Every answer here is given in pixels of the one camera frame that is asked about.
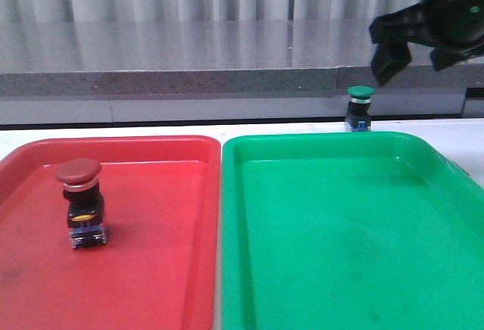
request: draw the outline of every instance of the green push button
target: green push button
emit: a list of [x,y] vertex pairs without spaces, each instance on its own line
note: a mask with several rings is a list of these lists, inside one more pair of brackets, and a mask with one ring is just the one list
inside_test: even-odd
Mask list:
[[375,89],[370,86],[352,86],[348,89],[348,94],[356,98],[371,97],[375,93]]

